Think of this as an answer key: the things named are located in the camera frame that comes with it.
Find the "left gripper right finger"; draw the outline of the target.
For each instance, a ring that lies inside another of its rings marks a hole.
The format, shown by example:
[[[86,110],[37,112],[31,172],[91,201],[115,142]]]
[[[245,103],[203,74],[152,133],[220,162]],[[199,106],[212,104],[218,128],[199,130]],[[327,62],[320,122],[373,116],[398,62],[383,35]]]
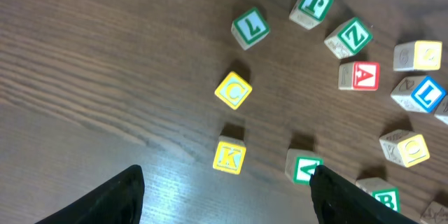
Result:
[[[309,185],[319,224],[417,224],[322,164]]]

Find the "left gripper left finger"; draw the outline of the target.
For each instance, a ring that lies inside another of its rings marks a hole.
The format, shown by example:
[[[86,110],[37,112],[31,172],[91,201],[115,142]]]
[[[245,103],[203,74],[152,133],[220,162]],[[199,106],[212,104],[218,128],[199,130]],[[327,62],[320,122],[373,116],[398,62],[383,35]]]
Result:
[[[139,224],[144,190],[142,168],[133,164],[36,224]]]

